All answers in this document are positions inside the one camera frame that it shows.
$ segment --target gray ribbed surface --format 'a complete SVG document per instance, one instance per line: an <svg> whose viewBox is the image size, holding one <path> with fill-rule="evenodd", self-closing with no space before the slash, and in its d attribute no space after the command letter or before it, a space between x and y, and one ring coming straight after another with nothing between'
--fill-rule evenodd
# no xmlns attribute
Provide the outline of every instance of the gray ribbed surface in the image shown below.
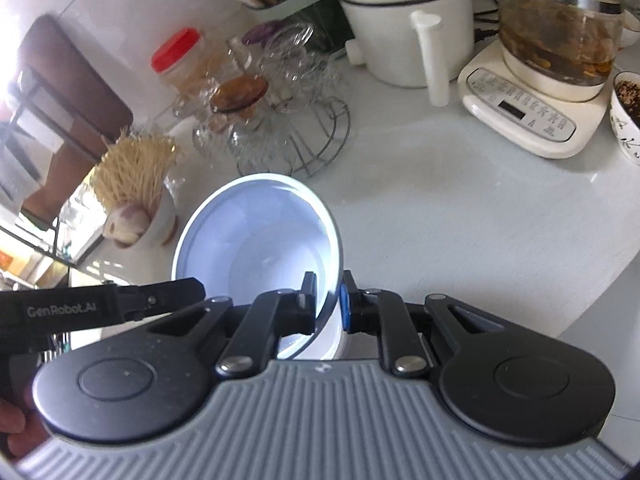
<svg viewBox="0 0 640 480"><path fill-rule="evenodd" d="M272 362L222 384L172 434L130 447L51 439L20 471L33 480L614 480L625 465L596 440L523 449L458 423L421 381L377 362Z"/></svg>

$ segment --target black stripe on pot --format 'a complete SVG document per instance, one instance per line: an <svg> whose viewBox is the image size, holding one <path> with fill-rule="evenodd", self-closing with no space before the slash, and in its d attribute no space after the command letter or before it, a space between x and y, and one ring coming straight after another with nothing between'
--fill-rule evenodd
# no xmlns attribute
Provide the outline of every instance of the black stripe on pot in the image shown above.
<svg viewBox="0 0 640 480"><path fill-rule="evenodd" d="M437 2L438 0L408 0L406 2L384 2L379 4L364 4L361 2L352 2L351 0L341 0L342 2L357 7L407 7L410 5L428 4L429 2Z"/></svg>

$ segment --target red lid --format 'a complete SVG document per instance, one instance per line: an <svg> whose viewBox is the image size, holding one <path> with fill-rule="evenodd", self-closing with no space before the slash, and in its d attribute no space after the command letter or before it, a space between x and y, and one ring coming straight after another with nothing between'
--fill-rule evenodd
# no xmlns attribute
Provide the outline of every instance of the red lid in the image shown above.
<svg viewBox="0 0 640 480"><path fill-rule="evenodd" d="M198 43L200 33L191 27L179 30L156 50L151 57L151 68L161 73L180 61Z"/></svg>

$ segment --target silver bolt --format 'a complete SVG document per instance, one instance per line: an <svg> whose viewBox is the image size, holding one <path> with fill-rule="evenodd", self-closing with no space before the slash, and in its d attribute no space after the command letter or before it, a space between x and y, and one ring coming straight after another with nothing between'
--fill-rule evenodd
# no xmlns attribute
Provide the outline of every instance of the silver bolt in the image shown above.
<svg viewBox="0 0 640 480"><path fill-rule="evenodd" d="M220 369L223 372L233 374L248 370L249 368L251 368L252 364L254 364L254 360L251 359L248 355L233 355L227 357L220 363Z"/></svg>
<svg viewBox="0 0 640 480"><path fill-rule="evenodd" d="M396 359L394 366L400 373L419 372L427 367L427 361L417 355L404 355Z"/></svg>

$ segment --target garlic bulb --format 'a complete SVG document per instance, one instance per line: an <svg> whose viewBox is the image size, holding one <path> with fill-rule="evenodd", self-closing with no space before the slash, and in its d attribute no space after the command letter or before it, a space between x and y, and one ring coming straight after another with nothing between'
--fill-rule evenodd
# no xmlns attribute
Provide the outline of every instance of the garlic bulb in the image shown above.
<svg viewBox="0 0 640 480"><path fill-rule="evenodd" d="M149 216L141 205L125 204L109 213L102 234L105 238L130 246L140 239L149 224Z"/></svg>

